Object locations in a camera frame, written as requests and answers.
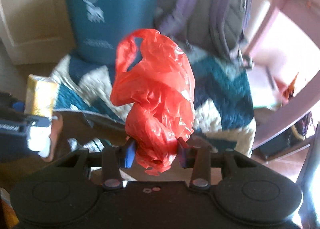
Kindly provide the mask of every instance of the backpack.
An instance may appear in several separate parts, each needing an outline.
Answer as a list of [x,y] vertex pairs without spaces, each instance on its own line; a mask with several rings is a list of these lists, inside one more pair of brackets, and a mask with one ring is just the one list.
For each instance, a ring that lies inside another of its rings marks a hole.
[[187,45],[196,45],[244,66],[240,47],[246,43],[244,29],[250,17],[251,1],[158,0],[155,28],[164,35],[186,41]]

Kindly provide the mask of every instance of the pink chair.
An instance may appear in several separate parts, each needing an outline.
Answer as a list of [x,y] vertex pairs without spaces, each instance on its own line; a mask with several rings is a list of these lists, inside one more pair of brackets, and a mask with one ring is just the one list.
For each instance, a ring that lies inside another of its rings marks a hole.
[[[261,42],[280,12],[295,22],[320,48],[320,0],[272,0],[265,19],[246,51],[247,55],[254,59]],[[257,127],[253,149],[285,131],[308,113],[319,100],[320,72],[287,105]]]

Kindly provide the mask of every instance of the blue cylindrical container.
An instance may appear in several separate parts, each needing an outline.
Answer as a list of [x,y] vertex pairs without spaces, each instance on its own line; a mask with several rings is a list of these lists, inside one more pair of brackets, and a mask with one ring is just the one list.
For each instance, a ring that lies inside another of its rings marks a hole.
[[77,54],[114,64],[118,43],[139,28],[152,28],[156,0],[67,0]]

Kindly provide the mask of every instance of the white door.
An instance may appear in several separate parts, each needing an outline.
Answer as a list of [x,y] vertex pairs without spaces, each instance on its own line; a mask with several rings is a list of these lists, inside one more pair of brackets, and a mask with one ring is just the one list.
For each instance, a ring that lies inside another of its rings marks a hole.
[[65,0],[0,0],[0,15],[14,64],[58,62],[75,46]]

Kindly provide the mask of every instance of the red plastic bag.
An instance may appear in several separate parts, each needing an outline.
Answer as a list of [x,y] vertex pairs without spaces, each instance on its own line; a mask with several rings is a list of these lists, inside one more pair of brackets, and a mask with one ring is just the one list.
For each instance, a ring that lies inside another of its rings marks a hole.
[[[142,38],[142,60],[130,71]],[[193,133],[195,79],[185,53],[153,29],[137,30],[117,48],[116,77],[111,92],[115,106],[134,103],[125,130],[138,142],[136,161],[150,175],[170,168],[177,138]]]

